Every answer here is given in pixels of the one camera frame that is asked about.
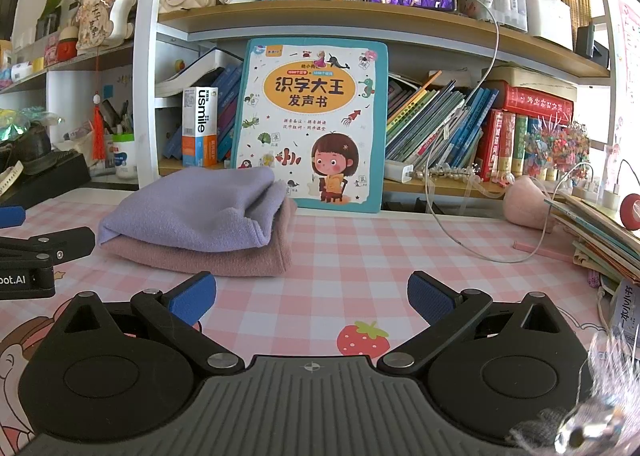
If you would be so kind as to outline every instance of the wooden shelf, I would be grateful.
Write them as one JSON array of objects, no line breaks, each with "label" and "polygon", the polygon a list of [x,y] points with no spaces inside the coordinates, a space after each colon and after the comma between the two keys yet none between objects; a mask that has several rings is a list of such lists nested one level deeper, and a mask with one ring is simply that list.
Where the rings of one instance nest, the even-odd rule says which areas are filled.
[{"label": "wooden shelf", "polygon": [[[459,15],[388,6],[371,2],[330,0],[278,0],[212,6],[162,14],[158,22],[186,33],[256,26],[326,26],[335,35],[335,26],[408,32],[492,49],[494,25]],[[507,28],[500,29],[500,51],[528,58],[580,78],[608,78],[609,70],[561,46]]]},{"label": "wooden shelf", "polygon": [[[125,42],[123,45],[111,50],[100,52],[98,57],[98,70],[106,71],[121,66],[133,64],[133,41]],[[78,55],[65,62],[53,64],[48,68],[30,74],[26,78],[15,82],[9,87],[0,90],[0,94],[16,92],[22,90],[45,89],[47,71],[94,71],[95,52]]]},{"label": "wooden shelf", "polygon": [[[174,172],[180,171],[185,167],[182,166],[182,160],[177,160],[175,158],[167,159],[161,158],[158,162],[158,173],[161,176],[168,176],[169,174],[173,174]],[[216,163],[207,169],[217,170],[225,168],[224,163]]]},{"label": "wooden shelf", "polygon": [[[436,185],[435,193],[439,196],[457,196],[464,197],[466,192],[466,183],[455,181],[450,178],[434,179]],[[483,182],[482,187],[490,193],[502,194],[499,199],[504,197],[504,188],[492,182]],[[411,180],[408,183],[399,183],[397,181],[385,180],[382,189],[385,192],[404,192],[409,194],[424,195],[424,181]],[[471,189],[470,198],[486,198],[482,192],[477,189]]]},{"label": "wooden shelf", "polygon": [[[180,160],[176,160],[174,158],[167,159],[162,158],[158,162],[158,172],[161,176],[168,176],[174,172],[182,170],[184,167],[182,166],[182,162]],[[210,169],[223,169],[225,168],[223,163],[218,163],[209,167]],[[482,186],[492,193],[502,193],[504,189],[500,187],[500,185],[496,185],[495,183],[485,182]],[[411,180],[408,183],[398,183],[397,181],[385,180],[382,188],[385,192],[405,192],[411,194],[422,194],[424,195],[424,182],[418,180]],[[458,196],[464,197],[466,191],[466,183],[462,181],[455,181],[447,178],[436,179],[436,194],[440,196]],[[469,197],[471,198],[485,198],[483,195],[476,189],[472,189]]]}]

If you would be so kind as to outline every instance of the red tassel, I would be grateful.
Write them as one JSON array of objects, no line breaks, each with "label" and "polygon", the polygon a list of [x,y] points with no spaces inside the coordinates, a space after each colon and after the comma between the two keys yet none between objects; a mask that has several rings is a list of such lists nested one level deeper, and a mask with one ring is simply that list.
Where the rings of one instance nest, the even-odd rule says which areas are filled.
[{"label": "red tassel", "polygon": [[100,108],[94,105],[94,160],[104,160],[104,124],[100,115]]}]

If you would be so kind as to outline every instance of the children's book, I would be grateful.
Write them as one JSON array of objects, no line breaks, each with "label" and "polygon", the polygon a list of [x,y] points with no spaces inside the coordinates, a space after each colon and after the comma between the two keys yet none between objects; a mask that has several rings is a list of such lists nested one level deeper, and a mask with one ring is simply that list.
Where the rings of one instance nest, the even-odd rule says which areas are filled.
[{"label": "children's book", "polygon": [[268,166],[301,207],[376,213],[382,203],[388,57],[380,42],[249,42],[232,166]]}]

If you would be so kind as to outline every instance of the metal screw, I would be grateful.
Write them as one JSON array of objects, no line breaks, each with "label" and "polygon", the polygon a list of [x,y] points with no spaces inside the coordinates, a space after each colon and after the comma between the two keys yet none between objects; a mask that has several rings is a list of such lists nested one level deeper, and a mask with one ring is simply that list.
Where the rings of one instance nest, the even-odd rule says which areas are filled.
[{"label": "metal screw", "polygon": [[414,365],[415,359],[409,353],[395,352],[388,353],[383,357],[383,362],[390,368],[402,369],[410,368]]},{"label": "metal screw", "polygon": [[234,367],[240,359],[233,353],[216,353],[207,359],[207,363],[217,370],[228,370]]}]

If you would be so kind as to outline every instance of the strawberry print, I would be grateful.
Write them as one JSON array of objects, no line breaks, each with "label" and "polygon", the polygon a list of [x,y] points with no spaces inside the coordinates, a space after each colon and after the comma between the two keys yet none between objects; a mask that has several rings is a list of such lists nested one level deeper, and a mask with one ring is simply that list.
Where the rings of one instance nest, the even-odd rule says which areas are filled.
[{"label": "strawberry print", "polygon": [[389,350],[388,336],[386,331],[376,328],[375,321],[371,324],[356,321],[353,325],[345,326],[338,335],[338,351],[345,356],[368,355],[375,359]]}]

